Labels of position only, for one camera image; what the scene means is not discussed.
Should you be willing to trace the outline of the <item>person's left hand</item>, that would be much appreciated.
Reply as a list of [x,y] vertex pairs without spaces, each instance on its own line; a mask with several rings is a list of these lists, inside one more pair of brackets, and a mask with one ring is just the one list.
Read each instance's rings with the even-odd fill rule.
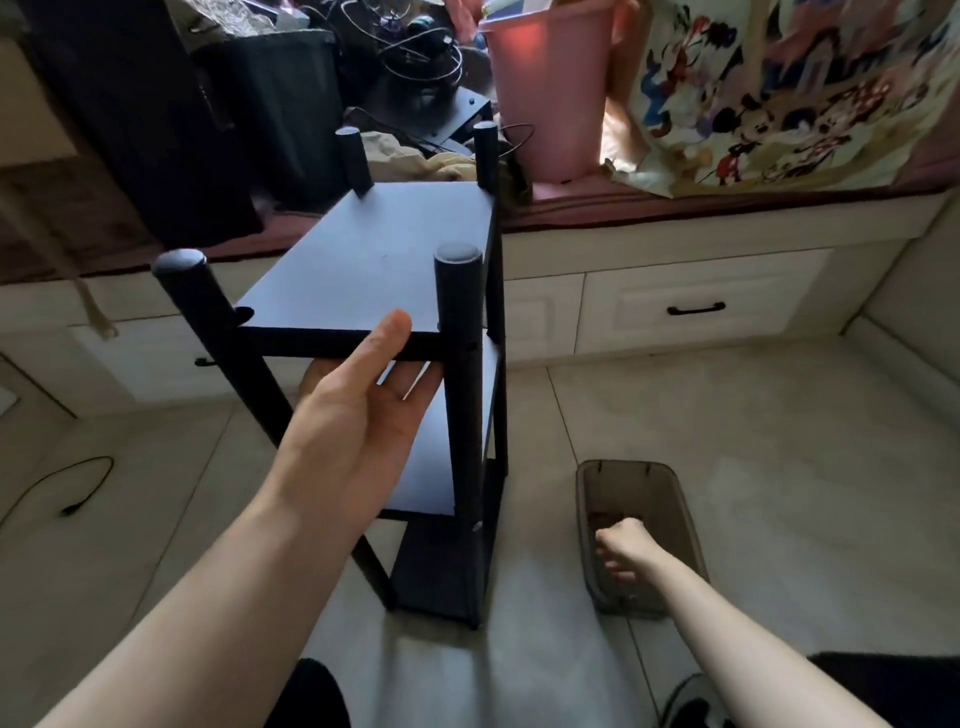
[[396,489],[443,378],[439,363],[413,363],[413,388],[340,391],[315,360],[294,415],[250,509],[291,528],[294,539],[345,562]]

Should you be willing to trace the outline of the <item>person's right hand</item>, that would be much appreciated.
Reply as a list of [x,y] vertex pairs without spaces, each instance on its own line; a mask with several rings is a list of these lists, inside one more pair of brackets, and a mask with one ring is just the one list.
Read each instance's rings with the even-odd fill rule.
[[656,584],[667,553],[644,523],[626,517],[594,532],[596,553],[606,573],[615,581]]

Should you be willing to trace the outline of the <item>black tiered shelf rack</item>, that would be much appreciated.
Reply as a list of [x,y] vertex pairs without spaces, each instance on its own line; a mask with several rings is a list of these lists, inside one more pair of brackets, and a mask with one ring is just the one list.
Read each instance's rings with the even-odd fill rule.
[[353,557],[383,606],[478,629],[509,471],[498,126],[473,130],[475,182],[375,182],[362,135],[336,139],[347,191],[230,303],[199,249],[151,273],[271,443],[293,409],[265,358],[343,359],[390,310],[412,318],[401,361],[444,379],[380,516],[410,521],[391,572]]

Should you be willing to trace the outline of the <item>person's right forearm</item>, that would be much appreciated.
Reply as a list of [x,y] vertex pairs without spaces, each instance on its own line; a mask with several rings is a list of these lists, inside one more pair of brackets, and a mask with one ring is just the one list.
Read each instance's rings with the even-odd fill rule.
[[664,598],[736,728],[892,728],[665,551],[634,569]]

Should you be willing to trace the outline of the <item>person's left forearm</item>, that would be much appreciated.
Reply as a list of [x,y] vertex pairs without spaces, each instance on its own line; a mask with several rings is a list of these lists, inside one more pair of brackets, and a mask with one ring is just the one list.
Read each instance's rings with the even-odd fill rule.
[[376,516],[258,495],[35,728],[260,728]]

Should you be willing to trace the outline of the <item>brown translucent plastic box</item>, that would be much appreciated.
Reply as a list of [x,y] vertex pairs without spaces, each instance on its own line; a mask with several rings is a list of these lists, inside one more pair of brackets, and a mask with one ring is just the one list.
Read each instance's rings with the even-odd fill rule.
[[666,552],[710,580],[680,480],[671,467],[641,460],[586,460],[577,468],[575,496],[583,581],[598,613],[652,621],[668,615],[653,587],[642,580],[618,581],[597,553],[596,531],[626,518],[642,521]]

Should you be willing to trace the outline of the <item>person's black shoe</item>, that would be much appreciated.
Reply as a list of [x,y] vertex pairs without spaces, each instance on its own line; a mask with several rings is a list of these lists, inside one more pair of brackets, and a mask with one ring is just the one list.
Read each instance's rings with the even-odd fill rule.
[[737,728],[714,684],[695,673],[681,681],[668,697],[657,728]]

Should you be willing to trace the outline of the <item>yellow crumpled cloth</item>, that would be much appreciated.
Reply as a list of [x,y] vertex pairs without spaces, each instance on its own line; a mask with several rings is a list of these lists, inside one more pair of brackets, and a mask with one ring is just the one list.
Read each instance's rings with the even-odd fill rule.
[[393,135],[362,131],[366,163],[374,183],[477,182],[475,160],[453,151],[432,156],[407,147]]

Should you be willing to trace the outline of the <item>black electronic box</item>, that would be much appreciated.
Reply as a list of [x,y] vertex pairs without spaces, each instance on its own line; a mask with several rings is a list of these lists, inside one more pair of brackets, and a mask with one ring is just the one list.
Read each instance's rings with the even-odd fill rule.
[[383,79],[358,110],[379,129],[426,157],[450,152],[474,156],[474,126],[495,119],[488,97],[463,87],[430,91]]

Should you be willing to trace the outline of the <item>black waste bin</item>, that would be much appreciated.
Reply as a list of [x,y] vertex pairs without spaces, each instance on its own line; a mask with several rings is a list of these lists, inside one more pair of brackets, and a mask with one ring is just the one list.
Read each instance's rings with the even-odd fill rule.
[[232,37],[190,54],[260,187],[291,209],[320,208],[347,190],[336,138],[344,114],[337,50],[332,31],[304,29]]

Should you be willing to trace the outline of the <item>white drawer cabinet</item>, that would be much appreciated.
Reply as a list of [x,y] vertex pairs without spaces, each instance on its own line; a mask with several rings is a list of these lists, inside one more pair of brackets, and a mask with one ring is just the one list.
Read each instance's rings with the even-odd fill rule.
[[[507,363],[839,334],[947,192],[698,219],[506,234]],[[93,278],[119,335],[64,281],[0,286],[0,361],[78,417],[231,397],[148,272]],[[721,312],[671,317],[668,307]]]

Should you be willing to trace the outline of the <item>pink plastic bin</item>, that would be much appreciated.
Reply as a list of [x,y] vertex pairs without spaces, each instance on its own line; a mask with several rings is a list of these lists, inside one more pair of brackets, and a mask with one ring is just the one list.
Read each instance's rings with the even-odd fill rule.
[[616,7],[570,0],[479,23],[503,129],[529,133],[516,156],[532,183],[565,184],[600,165]]

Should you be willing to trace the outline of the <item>dark red seat mat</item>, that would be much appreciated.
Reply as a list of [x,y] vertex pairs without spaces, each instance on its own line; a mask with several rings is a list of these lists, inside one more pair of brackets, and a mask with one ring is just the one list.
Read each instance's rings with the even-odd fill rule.
[[[46,221],[82,276],[147,268],[164,251],[137,209],[85,141],[80,155],[0,168],[0,180],[21,193]],[[926,195],[960,185],[960,91],[940,122],[914,148],[895,183],[842,192],[750,193],[667,199],[605,175],[568,184],[536,184],[532,200],[505,213],[505,233],[604,228],[727,213]]]

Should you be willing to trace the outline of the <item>tall black cabinet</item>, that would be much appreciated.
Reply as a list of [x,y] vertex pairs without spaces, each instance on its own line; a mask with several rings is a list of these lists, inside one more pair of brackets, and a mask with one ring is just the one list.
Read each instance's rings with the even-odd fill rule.
[[165,249],[264,224],[164,0],[14,0],[67,112]]

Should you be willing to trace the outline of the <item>cartoon print cloth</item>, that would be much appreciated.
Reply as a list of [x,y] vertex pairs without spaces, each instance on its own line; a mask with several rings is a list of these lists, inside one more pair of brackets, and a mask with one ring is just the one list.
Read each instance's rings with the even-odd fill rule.
[[613,180],[663,198],[893,186],[960,87],[960,0],[626,0]]

